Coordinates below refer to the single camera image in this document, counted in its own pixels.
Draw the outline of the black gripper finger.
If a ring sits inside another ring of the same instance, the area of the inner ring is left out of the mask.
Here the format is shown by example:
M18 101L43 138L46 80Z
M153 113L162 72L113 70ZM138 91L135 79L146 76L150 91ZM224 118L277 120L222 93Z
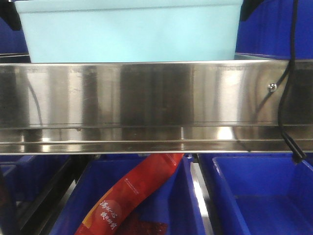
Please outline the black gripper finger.
M19 14L16 10L15 4L12 1L0 1L0 17L13 31L19 31L22 29Z
M246 21L259 5L259 0L243 0L240 21Z

